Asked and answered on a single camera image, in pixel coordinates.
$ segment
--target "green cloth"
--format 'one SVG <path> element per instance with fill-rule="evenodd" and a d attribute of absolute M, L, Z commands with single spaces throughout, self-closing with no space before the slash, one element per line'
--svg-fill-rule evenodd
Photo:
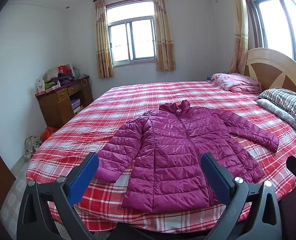
<path fill-rule="evenodd" d="M 45 83 L 45 89 L 47 90 L 48 88 L 50 88 L 50 87 L 52 87 L 52 86 L 54 86 L 54 85 L 56 85 L 55 82 L 48 82 L 48 83 Z"/>

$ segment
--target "curtain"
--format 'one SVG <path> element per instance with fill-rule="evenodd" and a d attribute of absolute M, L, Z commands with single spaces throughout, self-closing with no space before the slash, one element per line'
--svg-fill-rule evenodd
<path fill-rule="evenodd" d="M 229 73 L 244 74 L 248 49 L 248 17 L 246 0 L 232 0 L 235 12 L 235 52 Z"/>
<path fill-rule="evenodd" d="M 164 0 L 153 0 L 155 6 L 155 32 L 157 39 L 157 70 L 175 70 L 173 40 Z"/>
<path fill-rule="evenodd" d="M 109 38 L 104 0 L 95 3 L 96 25 L 96 56 L 99 78 L 113 77 L 112 61 L 109 50 Z"/>

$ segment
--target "jacket cuff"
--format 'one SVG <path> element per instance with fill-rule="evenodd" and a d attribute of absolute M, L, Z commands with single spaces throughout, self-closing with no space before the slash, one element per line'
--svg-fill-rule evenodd
<path fill-rule="evenodd" d="M 99 166 L 95 173 L 95 177 L 105 182 L 115 183 L 121 174 L 121 171 L 115 172 Z"/>
<path fill-rule="evenodd" d="M 267 147 L 267 149 L 272 151 L 273 153 L 276 153 L 278 151 L 278 147 L 279 147 L 279 138 L 275 137 L 272 141 L 269 142 L 269 147 Z"/>

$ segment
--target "jacket collar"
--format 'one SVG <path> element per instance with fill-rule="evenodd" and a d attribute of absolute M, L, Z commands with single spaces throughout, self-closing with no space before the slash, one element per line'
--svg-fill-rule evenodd
<path fill-rule="evenodd" d="M 180 105 L 176 105 L 176 103 L 166 103 L 159 106 L 159 110 L 172 114 L 182 114 L 189 109 L 190 103 L 188 100 L 183 100 Z"/>

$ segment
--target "striped pillow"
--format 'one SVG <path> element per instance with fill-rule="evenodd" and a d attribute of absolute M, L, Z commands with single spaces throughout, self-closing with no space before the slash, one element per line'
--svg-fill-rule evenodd
<path fill-rule="evenodd" d="M 282 110 L 281 108 L 277 107 L 275 104 L 270 102 L 267 99 L 261 98 L 256 101 L 260 106 L 265 108 L 266 110 L 274 113 L 280 119 L 289 123 L 294 129 L 296 129 L 296 119 L 286 111 Z"/>
<path fill-rule="evenodd" d="M 258 98 L 265 98 L 275 104 L 277 107 L 286 111 L 294 117 L 296 120 L 296 93 L 283 89 L 283 88 L 272 88 L 263 91 Z"/>

